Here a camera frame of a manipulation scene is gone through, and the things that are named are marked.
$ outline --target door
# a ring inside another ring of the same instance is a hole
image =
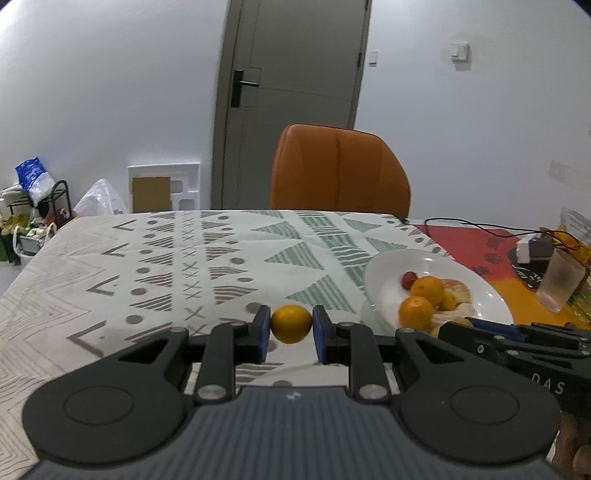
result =
[[[367,0],[242,0],[226,109],[223,208],[268,208],[273,157],[287,125],[352,127],[367,9]]]

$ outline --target black cable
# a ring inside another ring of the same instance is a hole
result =
[[[433,218],[427,218],[423,224],[425,225],[425,234],[431,238],[431,235],[429,234],[429,225],[428,222],[431,222],[433,220],[447,220],[447,221],[451,221],[451,222],[461,222],[464,225],[472,225],[475,226],[477,228],[479,228],[480,230],[484,230],[486,233],[493,235],[493,236],[497,236],[499,238],[512,238],[512,237],[516,237],[516,236],[521,236],[521,235],[527,235],[529,233],[544,233],[546,235],[548,235],[549,237],[553,238],[554,240],[556,240],[557,242],[559,242],[563,247],[567,248],[568,250],[578,250],[580,248],[580,246],[577,247],[571,247],[569,245],[566,245],[560,238],[556,238],[554,235],[550,235],[551,233],[565,233],[566,235],[574,238],[576,240],[577,243],[579,243],[579,240],[574,236],[571,235],[568,232],[564,232],[562,230],[531,230],[528,228],[510,228],[507,226],[502,226],[502,225],[495,225],[494,223],[474,223],[471,222],[469,220],[464,220],[463,218],[447,218],[447,217],[433,217]],[[498,233],[495,232],[491,232],[490,230],[487,230],[486,228],[483,228],[482,225],[484,226],[492,226],[495,228],[502,228],[504,230],[515,230],[515,231],[520,231],[523,233],[510,233],[509,235],[500,235]]]

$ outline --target human hand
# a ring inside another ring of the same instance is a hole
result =
[[[591,478],[591,421],[566,412],[560,415],[552,465],[569,480]]]

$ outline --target white wall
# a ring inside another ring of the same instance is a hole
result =
[[[226,2],[12,0],[0,10],[0,187],[39,156],[75,199],[126,166],[199,160],[209,205]]]
[[[456,71],[449,43],[467,41]],[[413,189],[410,216],[555,226],[591,216],[591,18],[571,0],[373,0],[356,128],[381,136]]]

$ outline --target white plate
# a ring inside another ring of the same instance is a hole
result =
[[[386,321],[398,328],[398,307],[408,297],[400,279],[408,271],[419,277],[433,275],[454,278],[470,289],[478,318],[513,324],[513,317],[505,300],[484,279],[472,270],[448,257],[422,250],[390,250],[373,257],[365,268],[365,291],[374,308]]]

